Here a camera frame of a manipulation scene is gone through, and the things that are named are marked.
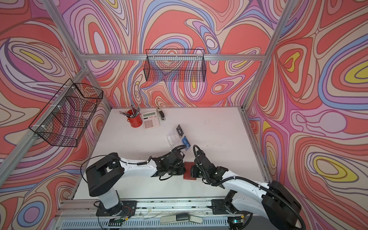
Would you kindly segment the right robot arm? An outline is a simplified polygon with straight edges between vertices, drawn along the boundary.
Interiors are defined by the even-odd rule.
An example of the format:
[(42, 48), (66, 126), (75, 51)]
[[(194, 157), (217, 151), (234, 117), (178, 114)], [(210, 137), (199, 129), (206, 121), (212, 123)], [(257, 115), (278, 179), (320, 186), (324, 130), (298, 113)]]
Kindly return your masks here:
[(229, 192), (224, 206), (229, 213), (246, 211), (267, 218), (279, 230), (304, 230), (301, 204), (278, 181), (261, 183), (215, 166), (197, 145), (193, 146), (197, 176), (212, 187)]

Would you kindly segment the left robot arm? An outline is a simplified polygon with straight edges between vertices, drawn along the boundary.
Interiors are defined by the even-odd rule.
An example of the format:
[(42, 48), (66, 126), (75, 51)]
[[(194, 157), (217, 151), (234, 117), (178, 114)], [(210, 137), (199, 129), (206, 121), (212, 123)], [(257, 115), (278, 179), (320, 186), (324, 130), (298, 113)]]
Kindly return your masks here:
[(160, 157), (150, 156), (146, 161), (120, 158), (112, 152), (102, 155), (101, 159), (90, 165), (84, 180), (87, 182), (89, 195), (97, 197), (103, 208), (111, 210), (122, 206), (114, 185), (123, 177), (144, 176), (158, 177), (164, 175), (180, 176), (185, 173), (183, 145), (175, 147)]

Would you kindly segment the clear acrylic card stand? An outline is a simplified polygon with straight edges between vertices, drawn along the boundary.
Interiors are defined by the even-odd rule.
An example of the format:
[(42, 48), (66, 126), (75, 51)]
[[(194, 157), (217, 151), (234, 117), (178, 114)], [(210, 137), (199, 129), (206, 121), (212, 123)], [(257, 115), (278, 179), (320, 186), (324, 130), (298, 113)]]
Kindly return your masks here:
[(184, 132), (183, 137), (179, 137), (179, 135), (176, 132), (176, 127), (174, 129), (172, 129), (166, 136), (168, 143), (171, 147), (171, 149), (173, 149), (174, 147), (178, 147), (180, 145), (183, 145), (182, 143), (182, 138), (184, 136), (186, 136), (186, 133)]

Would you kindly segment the black VIP credit card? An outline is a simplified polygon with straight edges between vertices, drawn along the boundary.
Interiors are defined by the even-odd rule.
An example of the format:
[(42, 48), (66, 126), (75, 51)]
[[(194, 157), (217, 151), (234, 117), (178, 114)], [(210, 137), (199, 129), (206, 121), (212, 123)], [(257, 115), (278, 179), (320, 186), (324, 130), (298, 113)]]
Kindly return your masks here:
[(182, 130), (182, 128), (181, 128), (181, 126), (180, 126), (180, 125), (178, 125), (178, 126), (176, 127), (176, 132), (177, 132), (177, 134), (179, 135), (179, 137), (183, 137), (183, 135), (184, 135), (184, 131)]

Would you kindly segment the red leather card holder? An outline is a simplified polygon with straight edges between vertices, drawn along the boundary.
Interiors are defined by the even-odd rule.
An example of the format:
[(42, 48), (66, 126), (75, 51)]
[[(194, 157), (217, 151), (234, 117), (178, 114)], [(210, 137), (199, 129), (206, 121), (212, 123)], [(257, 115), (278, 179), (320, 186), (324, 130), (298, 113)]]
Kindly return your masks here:
[(196, 178), (192, 176), (192, 167), (194, 165), (195, 165), (194, 162), (185, 162), (184, 163), (184, 167), (185, 167), (185, 172), (184, 172), (184, 175), (183, 175), (184, 180), (196, 180)]

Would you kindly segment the blue credit card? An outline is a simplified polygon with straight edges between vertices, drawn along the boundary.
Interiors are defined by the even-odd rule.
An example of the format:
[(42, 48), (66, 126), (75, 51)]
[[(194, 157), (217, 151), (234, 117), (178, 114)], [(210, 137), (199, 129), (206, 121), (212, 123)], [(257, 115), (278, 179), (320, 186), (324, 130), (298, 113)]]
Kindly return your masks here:
[(188, 139), (187, 139), (187, 137), (186, 137), (186, 136), (184, 136), (184, 137), (182, 138), (182, 143), (183, 143), (183, 145), (185, 145), (185, 146), (186, 146), (186, 150), (189, 150), (189, 149), (190, 149), (191, 144), (189, 143), (189, 141), (188, 141)]

